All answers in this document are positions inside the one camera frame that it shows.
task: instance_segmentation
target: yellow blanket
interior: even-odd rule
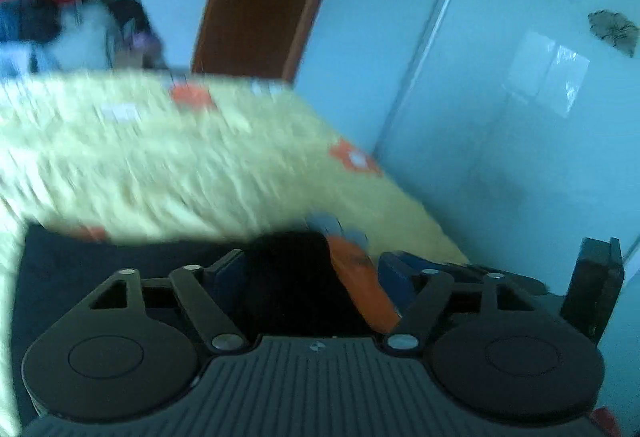
[[[422,206],[288,88],[143,72],[0,83],[0,435],[18,423],[8,338],[25,219],[116,242],[250,238],[327,212],[370,252],[466,259]]]

